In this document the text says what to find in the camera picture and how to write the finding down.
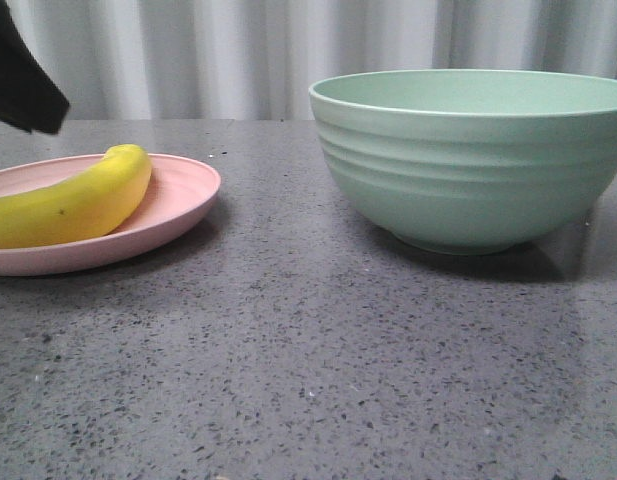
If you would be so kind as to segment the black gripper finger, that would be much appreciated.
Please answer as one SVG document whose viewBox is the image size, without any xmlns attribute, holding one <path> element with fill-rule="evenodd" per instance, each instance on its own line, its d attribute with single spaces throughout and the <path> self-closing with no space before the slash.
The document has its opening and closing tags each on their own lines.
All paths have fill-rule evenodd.
<svg viewBox="0 0 617 480">
<path fill-rule="evenodd" d="M 0 1 L 0 121 L 25 132 L 59 132 L 70 104 L 36 61 Z"/>
</svg>

